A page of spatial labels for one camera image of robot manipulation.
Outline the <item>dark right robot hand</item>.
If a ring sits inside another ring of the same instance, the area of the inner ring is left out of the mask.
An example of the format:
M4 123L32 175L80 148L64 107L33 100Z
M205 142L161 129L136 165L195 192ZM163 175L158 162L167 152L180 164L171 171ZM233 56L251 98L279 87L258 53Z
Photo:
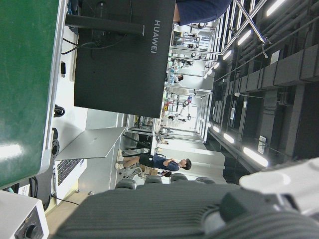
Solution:
M173 174L120 181L88 197L56 239L316 239L319 160L290 161L217 184Z

